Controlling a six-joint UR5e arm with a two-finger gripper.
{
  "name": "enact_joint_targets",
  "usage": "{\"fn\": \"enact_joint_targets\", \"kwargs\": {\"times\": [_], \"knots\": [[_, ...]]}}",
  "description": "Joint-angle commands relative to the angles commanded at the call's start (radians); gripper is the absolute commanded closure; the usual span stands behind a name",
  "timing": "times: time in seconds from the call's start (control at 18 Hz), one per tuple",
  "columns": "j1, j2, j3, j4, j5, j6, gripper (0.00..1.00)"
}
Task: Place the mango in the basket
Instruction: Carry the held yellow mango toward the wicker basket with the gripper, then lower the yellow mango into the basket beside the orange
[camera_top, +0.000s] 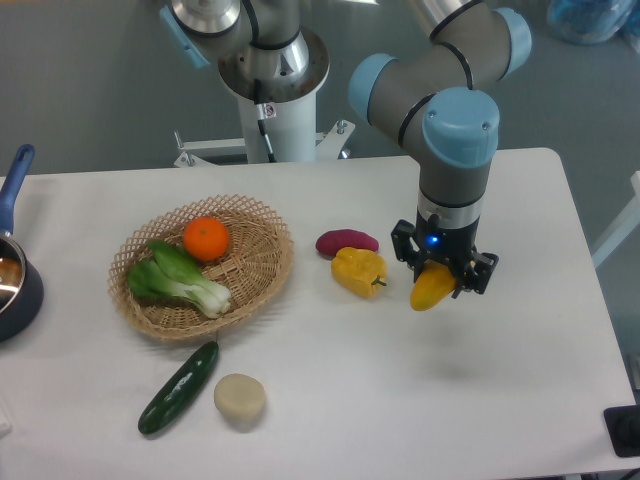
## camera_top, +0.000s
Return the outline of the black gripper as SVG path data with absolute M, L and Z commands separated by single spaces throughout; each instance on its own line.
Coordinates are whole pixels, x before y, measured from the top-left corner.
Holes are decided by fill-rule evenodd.
M 447 208 L 422 205 L 416 222 L 400 219 L 391 231 L 396 259 L 405 263 L 417 280 L 424 266 L 437 262 L 446 266 L 456 280 L 452 297 L 463 292 L 482 295 L 498 265 L 499 256 L 479 252 L 476 233 L 481 207 Z

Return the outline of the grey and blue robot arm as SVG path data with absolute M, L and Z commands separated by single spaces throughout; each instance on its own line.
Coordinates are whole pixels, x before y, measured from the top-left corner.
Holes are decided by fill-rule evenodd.
M 416 1 L 429 37 L 420 58 L 364 59 L 348 84 L 353 110 L 419 166 L 414 222 L 399 221 L 396 258 L 416 281 L 450 274 L 455 292 L 483 293 L 498 264 L 475 236 L 500 114 L 486 93 L 531 51 L 526 21 L 482 1 Z M 316 156 L 316 93 L 329 72 L 322 40 L 296 1 L 168 1 L 160 17 L 198 67 L 214 66 L 236 97 L 248 160 Z

